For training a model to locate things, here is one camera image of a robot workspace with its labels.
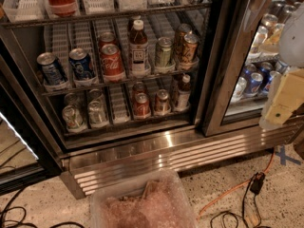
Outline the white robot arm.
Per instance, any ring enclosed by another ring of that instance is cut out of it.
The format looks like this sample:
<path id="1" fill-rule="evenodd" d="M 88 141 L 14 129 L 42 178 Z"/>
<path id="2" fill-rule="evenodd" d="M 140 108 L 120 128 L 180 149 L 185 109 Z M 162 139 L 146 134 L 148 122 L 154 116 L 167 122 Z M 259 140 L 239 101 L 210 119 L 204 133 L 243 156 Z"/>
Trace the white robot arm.
<path id="1" fill-rule="evenodd" d="M 278 44 L 279 58 L 290 70 L 273 79 L 259 126 L 280 128 L 304 104 L 304 4 L 287 20 Z"/>

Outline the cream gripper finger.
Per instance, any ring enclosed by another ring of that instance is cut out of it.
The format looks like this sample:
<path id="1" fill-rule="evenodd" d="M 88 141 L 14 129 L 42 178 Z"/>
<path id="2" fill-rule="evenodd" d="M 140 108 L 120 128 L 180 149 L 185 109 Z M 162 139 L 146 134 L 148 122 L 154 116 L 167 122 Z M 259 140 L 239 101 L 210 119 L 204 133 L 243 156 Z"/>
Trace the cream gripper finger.
<path id="1" fill-rule="evenodd" d="M 304 69 L 292 67 L 286 74 L 273 79 L 259 126 L 266 130 L 280 128 L 303 103 Z"/>

